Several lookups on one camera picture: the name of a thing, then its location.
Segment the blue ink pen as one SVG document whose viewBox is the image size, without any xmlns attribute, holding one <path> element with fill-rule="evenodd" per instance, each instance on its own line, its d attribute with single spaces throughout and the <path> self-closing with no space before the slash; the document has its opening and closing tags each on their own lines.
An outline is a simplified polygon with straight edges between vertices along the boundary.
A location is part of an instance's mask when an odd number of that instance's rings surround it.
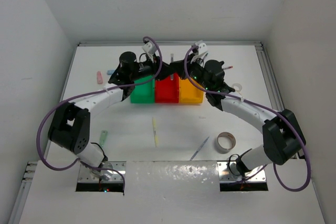
<svg viewBox="0 0 336 224">
<path fill-rule="evenodd" d="M 191 156 L 189 161 L 192 161 L 196 157 L 196 155 L 201 151 L 203 146 L 207 143 L 208 139 L 209 139 L 209 136 L 202 142 L 202 144 L 198 147 L 198 149 L 195 151 L 195 153 Z"/>
</svg>

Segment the dark red ink pen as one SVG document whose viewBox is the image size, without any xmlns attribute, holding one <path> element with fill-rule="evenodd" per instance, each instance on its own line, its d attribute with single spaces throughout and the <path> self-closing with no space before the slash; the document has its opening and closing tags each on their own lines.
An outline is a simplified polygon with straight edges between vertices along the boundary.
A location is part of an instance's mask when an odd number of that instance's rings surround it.
<svg viewBox="0 0 336 224">
<path fill-rule="evenodd" d="M 170 54 L 170 64 L 173 63 L 173 61 L 174 61 L 174 54 Z M 174 80 L 174 69 L 171 65 L 170 67 L 171 67 L 170 80 L 173 81 Z"/>
</svg>

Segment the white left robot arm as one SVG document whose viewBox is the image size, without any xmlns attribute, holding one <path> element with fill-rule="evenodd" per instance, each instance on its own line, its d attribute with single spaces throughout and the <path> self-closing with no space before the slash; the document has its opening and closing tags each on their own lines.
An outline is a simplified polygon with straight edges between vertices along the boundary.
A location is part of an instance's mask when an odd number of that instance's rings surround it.
<svg viewBox="0 0 336 224">
<path fill-rule="evenodd" d="M 91 119 L 128 98 L 137 80 L 145 77 L 163 80 L 173 72 L 171 66 L 158 56 L 146 56 L 145 61 L 137 61 L 135 53 L 122 53 L 118 67 L 102 90 L 86 94 L 76 102 L 67 101 L 56 109 L 48 138 L 72 152 L 89 167 L 100 167 L 106 156 L 89 141 Z"/>
</svg>

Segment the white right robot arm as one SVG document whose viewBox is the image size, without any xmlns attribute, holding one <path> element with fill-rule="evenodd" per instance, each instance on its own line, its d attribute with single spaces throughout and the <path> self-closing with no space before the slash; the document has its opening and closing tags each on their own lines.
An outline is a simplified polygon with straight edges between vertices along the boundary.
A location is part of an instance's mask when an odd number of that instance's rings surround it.
<svg viewBox="0 0 336 224">
<path fill-rule="evenodd" d="M 237 116 L 262 134 L 263 143 L 241 154 L 231 166 L 232 173 L 244 176 L 259 166 L 283 165 L 296 152 L 304 150 L 306 140 L 294 113 L 287 109 L 274 111 L 235 95 L 235 89 L 224 81 L 222 65 L 217 60 L 210 60 L 204 66 L 183 60 L 170 64 L 181 79 L 190 78 L 198 83 L 212 106 Z"/>
</svg>

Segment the red plastic bin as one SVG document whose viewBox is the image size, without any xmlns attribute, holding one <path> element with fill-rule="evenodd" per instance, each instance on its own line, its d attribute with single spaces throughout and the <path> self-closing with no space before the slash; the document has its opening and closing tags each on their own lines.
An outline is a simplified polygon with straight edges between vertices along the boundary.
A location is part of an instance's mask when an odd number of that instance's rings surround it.
<svg viewBox="0 0 336 224">
<path fill-rule="evenodd" d="M 164 80 L 155 81 L 155 103 L 179 102 L 179 78 L 177 74 L 168 76 Z"/>
</svg>

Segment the yellow plastic bin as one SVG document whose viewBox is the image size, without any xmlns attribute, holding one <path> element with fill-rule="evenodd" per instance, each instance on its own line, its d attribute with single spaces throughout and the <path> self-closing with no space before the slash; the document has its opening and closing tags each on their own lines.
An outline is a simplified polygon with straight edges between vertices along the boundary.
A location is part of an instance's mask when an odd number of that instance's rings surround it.
<svg viewBox="0 0 336 224">
<path fill-rule="evenodd" d="M 201 104 L 204 93 L 192 85 L 188 79 L 179 80 L 179 103 Z"/>
</svg>

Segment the green plastic bin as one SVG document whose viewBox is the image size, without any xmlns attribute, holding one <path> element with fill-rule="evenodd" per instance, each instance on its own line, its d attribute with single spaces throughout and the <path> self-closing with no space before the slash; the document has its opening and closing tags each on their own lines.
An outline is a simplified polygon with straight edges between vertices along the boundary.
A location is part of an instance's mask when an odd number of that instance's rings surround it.
<svg viewBox="0 0 336 224">
<path fill-rule="evenodd" d="M 135 86 L 130 95 L 131 103 L 135 104 L 150 104 L 155 100 L 155 80 L 152 76 L 141 78 L 135 81 L 135 84 L 143 83 L 142 85 Z"/>
</svg>

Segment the small clear tape roll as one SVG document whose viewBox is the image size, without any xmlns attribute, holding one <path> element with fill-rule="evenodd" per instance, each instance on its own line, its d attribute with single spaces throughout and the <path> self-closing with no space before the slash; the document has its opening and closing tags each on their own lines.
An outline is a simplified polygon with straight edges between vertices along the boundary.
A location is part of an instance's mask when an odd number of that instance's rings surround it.
<svg viewBox="0 0 336 224">
<path fill-rule="evenodd" d="M 242 90 L 242 85 L 239 84 L 239 83 L 233 83 L 233 84 L 232 84 L 232 88 L 235 89 L 235 92 L 240 93 L 241 90 Z"/>
</svg>

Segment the pink eraser stick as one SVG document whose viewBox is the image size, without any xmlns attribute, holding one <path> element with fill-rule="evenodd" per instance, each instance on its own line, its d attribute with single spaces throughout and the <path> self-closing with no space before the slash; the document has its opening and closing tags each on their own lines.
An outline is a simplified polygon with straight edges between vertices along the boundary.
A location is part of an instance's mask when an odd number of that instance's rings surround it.
<svg viewBox="0 0 336 224">
<path fill-rule="evenodd" d="M 97 72 L 97 84 L 103 84 L 103 77 L 100 71 Z"/>
</svg>

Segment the yellow highlighter pen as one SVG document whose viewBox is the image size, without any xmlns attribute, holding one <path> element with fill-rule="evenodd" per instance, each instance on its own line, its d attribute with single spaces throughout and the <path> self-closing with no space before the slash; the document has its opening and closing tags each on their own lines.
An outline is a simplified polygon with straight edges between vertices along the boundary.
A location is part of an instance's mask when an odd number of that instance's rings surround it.
<svg viewBox="0 0 336 224">
<path fill-rule="evenodd" d="M 158 136 L 157 136 L 157 132 L 156 132 L 156 119 L 155 119 L 155 117 L 152 117 L 152 126 L 153 126 L 154 145 L 155 145 L 155 147 L 158 147 Z"/>
</svg>

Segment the wide clear tape roll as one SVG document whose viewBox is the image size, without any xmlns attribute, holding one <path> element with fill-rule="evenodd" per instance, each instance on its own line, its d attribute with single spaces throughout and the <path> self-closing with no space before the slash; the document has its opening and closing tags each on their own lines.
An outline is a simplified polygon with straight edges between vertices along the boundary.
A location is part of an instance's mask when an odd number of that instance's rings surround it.
<svg viewBox="0 0 336 224">
<path fill-rule="evenodd" d="M 229 132 L 221 132 L 215 140 L 215 146 L 219 153 L 226 154 L 236 146 L 236 139 Z"/>
</svg>

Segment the green eraser stick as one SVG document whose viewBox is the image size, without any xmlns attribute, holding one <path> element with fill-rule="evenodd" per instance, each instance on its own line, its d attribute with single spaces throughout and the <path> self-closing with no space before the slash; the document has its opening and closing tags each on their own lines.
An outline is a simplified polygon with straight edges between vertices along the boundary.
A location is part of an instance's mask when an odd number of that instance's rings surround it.
<svg viewBox="0 0 336 224">
<path fill-rule="evenodd" d="M 108 131 L 102 130 L 101 134 L 100 134 L 100 138 L 99 138 L 99 145 L 101 147 L 104 147 L 104 144 L 106 142 L 107 136 L 108 136 Z"/>
</svg>

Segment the aluminium frame rail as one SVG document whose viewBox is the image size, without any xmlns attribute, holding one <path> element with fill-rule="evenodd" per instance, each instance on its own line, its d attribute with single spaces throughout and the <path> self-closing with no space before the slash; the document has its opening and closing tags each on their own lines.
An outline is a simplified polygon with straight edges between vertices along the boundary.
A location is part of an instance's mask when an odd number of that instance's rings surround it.
<svg viewBox="0 0 336 224">
<path fill-rule="evenodd" d="M 285 107 L 266 48 L 262 43 L 259 42 L 256 43 L 255 50 L 261 67 L 262 75 L 264 77 L 271 106 L 273 109 L 282 111 Z"/>
</svg>

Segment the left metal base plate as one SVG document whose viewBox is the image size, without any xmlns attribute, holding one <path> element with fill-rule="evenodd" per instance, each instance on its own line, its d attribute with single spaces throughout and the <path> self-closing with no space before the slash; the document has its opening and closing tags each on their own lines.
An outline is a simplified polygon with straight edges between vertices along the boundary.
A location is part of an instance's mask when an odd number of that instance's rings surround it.
<svg viewBox="0 0 336 224">
<path fill-rule="evenodd" d="M 98 183 L 101 180 L 102 183 L 123 183 L 122 177 L 113 170 L 118 171 L 125 176 L 126 162 L 112 162 L 108 161 L 103 164 L 103 168 L 107 170 L 96 171 L 80 165 L 78 173 L 78 183 Z"/>
</svg>

